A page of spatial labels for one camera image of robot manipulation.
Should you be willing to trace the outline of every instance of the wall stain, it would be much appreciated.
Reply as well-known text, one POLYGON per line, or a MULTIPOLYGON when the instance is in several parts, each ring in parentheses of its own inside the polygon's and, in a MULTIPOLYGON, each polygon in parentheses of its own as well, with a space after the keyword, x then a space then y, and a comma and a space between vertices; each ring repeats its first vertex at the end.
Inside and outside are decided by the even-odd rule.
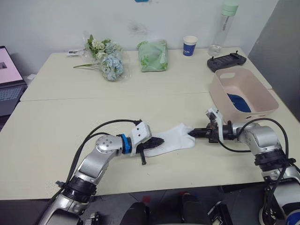
POLYGON ((130 22, 128 25, 128 30, 131 35, 147 35, 148 29, 144 24, 137 23, 137 22, 130 22))

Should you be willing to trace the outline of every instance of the tabletop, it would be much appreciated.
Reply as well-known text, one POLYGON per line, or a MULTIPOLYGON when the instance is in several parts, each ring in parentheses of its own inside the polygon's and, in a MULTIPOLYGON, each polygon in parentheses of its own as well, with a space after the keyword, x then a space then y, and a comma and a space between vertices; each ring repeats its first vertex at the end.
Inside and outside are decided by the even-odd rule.
MULTIPOLYGON (((224 48, 221 55, 236 50, 246 57, 240 48, 224 48)), ((140 71, 138 51, 126 51, 124 62, 131 77, 119 82, 108 82, 99 71, 93 69, 73 68, 87 63, 80 57, 53 53, 23 94, 21 101, 209 92, 214 73, 207 67, 207 60, 210 58, 207 51, 195 49, 193 56, 187 57, 182 54, 182 50, 169 50, 167 71, 147 73, 140 71)), ((243 66, 237 67, 251 70, 267 89, 272 88, 248 58, 243 66)))
MULTIPOLYGON (((279 99, 279 108, 268 117, 286 129, 290 157, 300 160, 300 124, 279 99)), ((213 105, 209 93, 23 101, 0 133, 0 199, 49 198, 64 181, 73 156, 85 136, 97 125, 114 119, 142 119, 152 133, 185 123, 206 127, 205 111, 213 105)), ((272 127, 284 147, 282 133, 272 127)), ((112 135, 129 134, 131 124, 119 123, 101 131, 112 135)), ((96 139, 85 146, 80 161, 93 150, 96 139)), ((246 150, 232 141, 228 147, 246 150)), ((263 181, 251 153, 233 153, 207 139, 197 139, 194 148, 176 150, 147 158, 141 165, 139 155, 114 158, 97 187, 97 195, 159 189, 202 187, 263 181)))

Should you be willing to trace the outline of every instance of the water bottle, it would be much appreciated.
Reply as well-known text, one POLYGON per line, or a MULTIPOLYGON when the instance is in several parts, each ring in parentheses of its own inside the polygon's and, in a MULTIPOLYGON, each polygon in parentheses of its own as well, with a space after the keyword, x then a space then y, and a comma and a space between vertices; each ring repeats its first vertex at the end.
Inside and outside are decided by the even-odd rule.
POLYGON ((222 8, 221 22, 217 28, 214 40, 208 50, 211 56, 218 56, 225 42, 226 36, 233 22, 234 15, 239 5, 234 2, 225 2, 222 8))

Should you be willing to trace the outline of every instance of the laptop keyboard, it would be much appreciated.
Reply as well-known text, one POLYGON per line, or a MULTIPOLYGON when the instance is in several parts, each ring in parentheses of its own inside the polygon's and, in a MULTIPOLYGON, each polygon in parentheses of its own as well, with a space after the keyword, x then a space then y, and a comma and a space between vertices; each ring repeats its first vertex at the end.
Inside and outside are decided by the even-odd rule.
POLYGON ((18 98, 20 91, 23 87, 15 87, 15 88, 8 88, 0 90, 0 102, 14 100, 18 98))

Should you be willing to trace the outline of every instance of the green plastic bag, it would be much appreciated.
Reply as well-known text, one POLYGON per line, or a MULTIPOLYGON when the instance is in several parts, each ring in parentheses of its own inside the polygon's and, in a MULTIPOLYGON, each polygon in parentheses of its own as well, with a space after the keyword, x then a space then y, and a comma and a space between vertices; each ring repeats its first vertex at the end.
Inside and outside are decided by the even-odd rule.
POLYGON ((167 42, 143 41, 137 46, 142 72, 165 71, 168 68, 167 42))

